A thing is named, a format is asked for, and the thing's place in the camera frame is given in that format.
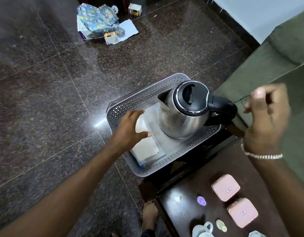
silver bracelet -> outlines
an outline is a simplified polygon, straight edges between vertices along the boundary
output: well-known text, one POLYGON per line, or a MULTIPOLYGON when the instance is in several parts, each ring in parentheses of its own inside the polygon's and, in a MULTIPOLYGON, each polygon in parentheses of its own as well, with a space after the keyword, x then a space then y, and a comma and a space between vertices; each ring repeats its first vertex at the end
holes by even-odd
POLYGON ((280 155, 256 155, 256 154, 253 154, 253 153, 250 153, 250 152, 246 152, 245 149, 244 149, 243 141, 241 143, 241 147, 242 147, 242 150, 245 153, 245 155, 249 155, 249 156, 254 157, 256 159, 281 159, 283 157, 282 154, 280 154, 280 155))

person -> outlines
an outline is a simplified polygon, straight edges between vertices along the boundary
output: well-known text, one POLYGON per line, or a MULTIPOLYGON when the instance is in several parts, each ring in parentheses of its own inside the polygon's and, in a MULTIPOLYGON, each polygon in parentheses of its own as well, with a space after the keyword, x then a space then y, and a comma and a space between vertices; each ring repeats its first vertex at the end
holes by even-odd
MULTIPOLYGON (((22 216, 0 231, 0 236, 66 236, 110 166, 149 132, 135 132, 144 111, 128 111, 111 139, 84 167, 71 175, 22 216)), ((280 154, 280 139, 290 115, 284 84, 265 85, 251 94, 245 106, 253 124, 244 137, 244 149, 256 155, 280 154)), ((304 185, 284 159, 256 159, 252 164, 261 175, 290 236, 304 237, 304 185)), ((157 209, 151 202, 143 210, 143 235, 154 235, 157 209)))

stainless steel kettle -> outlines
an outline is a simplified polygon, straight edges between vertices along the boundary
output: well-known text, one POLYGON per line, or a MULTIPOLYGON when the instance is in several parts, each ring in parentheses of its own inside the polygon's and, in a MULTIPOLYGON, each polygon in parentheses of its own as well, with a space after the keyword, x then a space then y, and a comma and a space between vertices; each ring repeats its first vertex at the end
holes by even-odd
POLYGON ((215 96, 201 82, 188 80, 157 95, 158 122, 162 131, 176 139, 188 138, 204 125, 229 124, 236 105, 215 96))

cup handle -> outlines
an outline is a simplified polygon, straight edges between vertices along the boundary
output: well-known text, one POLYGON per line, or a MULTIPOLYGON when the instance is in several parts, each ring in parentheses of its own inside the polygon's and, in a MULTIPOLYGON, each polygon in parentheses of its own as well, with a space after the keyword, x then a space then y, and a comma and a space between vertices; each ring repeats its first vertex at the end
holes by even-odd
POLYGON ((206 230, 208 230, 209 233, 212 233, 212 231, 213 231, 213 224, 211 222, 208 221, 203 226, 205 227, 206 230))

person's left arm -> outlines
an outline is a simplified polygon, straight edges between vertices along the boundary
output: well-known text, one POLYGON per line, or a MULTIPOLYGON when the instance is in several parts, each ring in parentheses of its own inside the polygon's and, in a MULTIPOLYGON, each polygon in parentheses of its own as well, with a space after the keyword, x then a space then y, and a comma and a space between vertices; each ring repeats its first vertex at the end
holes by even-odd
POLYGON ((110 166, 141 139, 135 124, 144 111, 128 111, 106 146, 84 167, 30 210, 0 231, 0 236, 67 236, 110 166))

